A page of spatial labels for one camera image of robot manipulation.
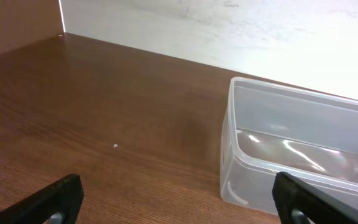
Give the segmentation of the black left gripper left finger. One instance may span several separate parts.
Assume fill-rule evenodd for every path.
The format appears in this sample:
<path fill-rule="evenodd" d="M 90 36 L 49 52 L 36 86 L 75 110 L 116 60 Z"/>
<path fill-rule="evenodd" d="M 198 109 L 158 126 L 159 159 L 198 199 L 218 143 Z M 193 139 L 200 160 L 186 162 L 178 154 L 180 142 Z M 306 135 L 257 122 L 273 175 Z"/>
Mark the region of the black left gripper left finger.
<path fill-rule="evenodd" d="M 0 211 L 0 223 L 75 224 L 83 198 L 80 176 L 69 174 Z"/>

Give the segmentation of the clear plastic storage container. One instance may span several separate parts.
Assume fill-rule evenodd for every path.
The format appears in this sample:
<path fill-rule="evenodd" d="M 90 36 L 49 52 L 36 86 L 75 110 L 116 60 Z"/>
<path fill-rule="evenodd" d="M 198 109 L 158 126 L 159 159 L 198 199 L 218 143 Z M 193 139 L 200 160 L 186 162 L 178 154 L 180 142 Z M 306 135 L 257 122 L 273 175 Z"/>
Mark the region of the clear plastic storage container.
<path fill-rule="evenodd" d="M 358 101 L 235 77 L 221 133 L 220 195 L 276 214 L 287 172 L 358 209 Z"/>

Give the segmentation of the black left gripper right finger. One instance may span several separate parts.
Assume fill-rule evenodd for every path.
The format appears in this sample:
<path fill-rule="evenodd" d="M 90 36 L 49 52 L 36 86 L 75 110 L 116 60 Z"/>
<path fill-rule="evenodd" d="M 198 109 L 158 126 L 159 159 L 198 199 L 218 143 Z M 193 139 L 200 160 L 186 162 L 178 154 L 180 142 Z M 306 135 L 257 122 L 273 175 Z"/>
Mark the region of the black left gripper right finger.
<path fill-rule="evenodd" d="M 287 172 L 276 174 L 272 196 L 282 223 L 358 224 L 358 210 Z"/>

